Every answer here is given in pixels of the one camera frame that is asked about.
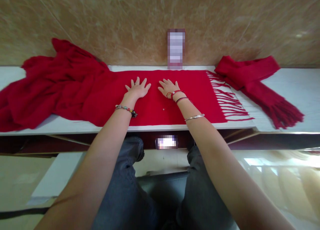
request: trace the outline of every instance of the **white table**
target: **white table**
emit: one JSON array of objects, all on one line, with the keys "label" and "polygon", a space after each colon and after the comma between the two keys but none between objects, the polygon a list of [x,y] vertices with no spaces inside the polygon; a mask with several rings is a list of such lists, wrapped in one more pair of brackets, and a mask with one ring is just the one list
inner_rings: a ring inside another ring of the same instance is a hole
[{"label": "white table", "polygon": [[[127,70],[167,70],[165,66],[109,66],[111,71],[127,71]],[[187,66],[185,70],[214,70],[214,66]],[[9,83],[25,77],[25,72],[20,67],[0,67],[0,89],[3,89]],[[213,124],[217,129],[243,129],[252,128],[254,123],[248,121],[229,121],[226,123]],[[70,121],[57,115],[51,115],[36,129],[25,129],[22,131],[14,131],[0,133],[0,136],[19,136],[19,135],[51,135],[51,134],[80,134],[80,133],[97,133],[101,127],[97,127],[86,121]],[[145,132],[145,131],[178,131],[187,130],[186,125],[157,125],[157,126],[130,126],[129,132]]]},{"label": "white table", "polygon": [[[115,72],[126,70],[167,70],[166,66],[110,66],[109,68]],[[213,71],[214,66],[186,66],[184,69]],[[0,67],[0,74],[0,89],[3,89],[13,81],[25,77],[23,69],[13,66]],[[255,127],[256,131],[264,133],[320,133],[320,69],[283,68],[262,82],[285,97],[304,113],[304,122],[286,130],[276,130],[258,105],[240,91],[232,90],[246,111],[255,119],[239,122],[229,121],[213,125],[217,129],[248,129]],[[101,127],[97,127],[90,122],[70,121],[57,115],[51,115],[36,129],[0,133],[0,136],[97,133],[100,129]],[[158,125],[130,126],[128,131],[175,131],[186,129],[186,125]]]}]

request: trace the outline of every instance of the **wrist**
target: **wrist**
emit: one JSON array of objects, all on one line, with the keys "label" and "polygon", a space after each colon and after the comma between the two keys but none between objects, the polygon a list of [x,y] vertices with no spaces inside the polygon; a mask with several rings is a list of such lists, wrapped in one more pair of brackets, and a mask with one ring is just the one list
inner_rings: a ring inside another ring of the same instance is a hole
[{"label": "wrist", "polygon": [[187,95],[181,91],[175,93],[172,99],[176,102],[179,98],[186,97]]},{"label": "wrist", "polygon": [[138,100],[137,97],[135,97],[135,96],[133,96],[131,94],[128,94],[128,92],[127,92],[123,96],[123,99],[122,99],[120,105],[126,106],[126,107],[128,107],[130,109],[134,109],[134,106],[135,106],[137,100]]}]

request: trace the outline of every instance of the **beige wall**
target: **beige wall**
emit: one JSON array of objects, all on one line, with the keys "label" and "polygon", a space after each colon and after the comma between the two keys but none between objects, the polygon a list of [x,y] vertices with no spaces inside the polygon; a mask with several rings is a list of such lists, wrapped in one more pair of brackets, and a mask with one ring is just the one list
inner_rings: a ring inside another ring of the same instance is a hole
[{"label": "beige wall", "polygon": [[186,29],[186,65],[320,65],[319,0],[0,0],[0,17],[0,65],[54,56],[52,37],[111,65],[166,65],[168,28]]}]

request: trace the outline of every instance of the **person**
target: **person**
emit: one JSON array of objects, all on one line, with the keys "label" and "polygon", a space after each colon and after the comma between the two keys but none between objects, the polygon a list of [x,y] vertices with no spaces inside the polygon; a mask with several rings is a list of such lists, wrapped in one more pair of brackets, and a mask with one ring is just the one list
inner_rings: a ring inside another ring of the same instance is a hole
[{"label": "person", "polygon": [[[97,134],[62,193],[35,229],[161,229],[159,208],[139,186],[133,163],[143,156],[143,142],[126,138],[137,100],[151,87],[139,77]],[[233,156],[230,148],[202,116],[177,82],[159,82],[177,106],[196,143],[185,197],[171,229],[294,229]]]}]

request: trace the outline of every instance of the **red scarf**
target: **red scarf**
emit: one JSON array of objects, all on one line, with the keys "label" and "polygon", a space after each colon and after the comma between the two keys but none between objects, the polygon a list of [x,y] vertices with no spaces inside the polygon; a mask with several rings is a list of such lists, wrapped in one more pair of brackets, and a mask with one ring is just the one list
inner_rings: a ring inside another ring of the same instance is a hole
[{"label": "red scarf", "polygon": [[216,73],[222,75],[226,83],[236,90],[241,90],[272,119],[276,129],[293,127],[303,121],[302,114],[285,98],[261,83],[280,69],[272,56],[253,61],[234,61],[223,56]]},{"label": "red scarf", "polygon": [[89,121],[102,127],[127,91],[131,79],[146,77],[152,86],[138,100],[138,117],[131,126],[185,124],[176,103],[157,89],[159,80],[179,82],[197,108],[211,123],[227,122],[218,100],[231,101],[227,116],[248,116],[233,95],[214,89],[214,73],[198,70],[111,72],[96,57],[66,40],[52,39],[55,57],[37,56],[26,60],[26,78],[0,91],[0,132],[36,128],[54,113],[69,120]]}]

